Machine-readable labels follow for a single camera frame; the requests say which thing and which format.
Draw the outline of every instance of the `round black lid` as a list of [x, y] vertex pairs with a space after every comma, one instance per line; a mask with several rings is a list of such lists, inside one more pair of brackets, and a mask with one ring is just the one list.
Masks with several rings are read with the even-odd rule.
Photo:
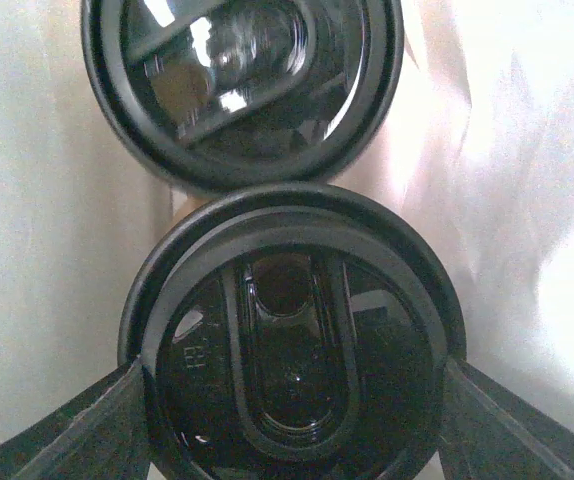
[[105, 116], [146, 166], [217, 193], [337, 173], [388, 110], [399, 0], [89, 0]]
[[229, 195], [139, 273], [119, 360], [141, 356], [169, 478], [413, 478], [436, 449], [464, 326], [406, 223], [307, 184]]

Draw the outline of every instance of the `circular indentation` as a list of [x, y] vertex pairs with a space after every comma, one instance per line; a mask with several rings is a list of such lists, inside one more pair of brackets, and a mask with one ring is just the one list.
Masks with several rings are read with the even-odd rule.
[[257, 261], [252, 270], [258, 301], [267, 313], [288, 317], [309, 302], [311, 285], [307, 257], [273, 255]]

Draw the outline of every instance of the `white background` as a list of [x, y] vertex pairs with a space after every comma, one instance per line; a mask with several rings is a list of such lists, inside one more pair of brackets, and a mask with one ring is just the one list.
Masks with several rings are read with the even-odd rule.
[[[338, 183], [437, 251], [470, 361], [574, 431], [574, 2], [403, 5], [391, 112]], [[0, 442], [115, 367], [171, 213], [99, 112], [79, 8], [0, 0]]]

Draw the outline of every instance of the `wrinkled plastic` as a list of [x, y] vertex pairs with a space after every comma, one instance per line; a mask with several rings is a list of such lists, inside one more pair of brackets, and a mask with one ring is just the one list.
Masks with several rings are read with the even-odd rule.
[[403, 2], [389, 116], [336, 183], [455, 283], [469, 361], [574, 432], [574, 2]]

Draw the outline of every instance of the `black strap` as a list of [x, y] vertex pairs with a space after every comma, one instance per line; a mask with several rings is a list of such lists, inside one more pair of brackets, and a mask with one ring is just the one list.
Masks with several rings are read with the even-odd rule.
[[574, 480], [574, 434], [466, 362], [445, 368], [447, 480]]
[[138, 480], [148, 471], [140, 360], [0, 445], [0, 479]]

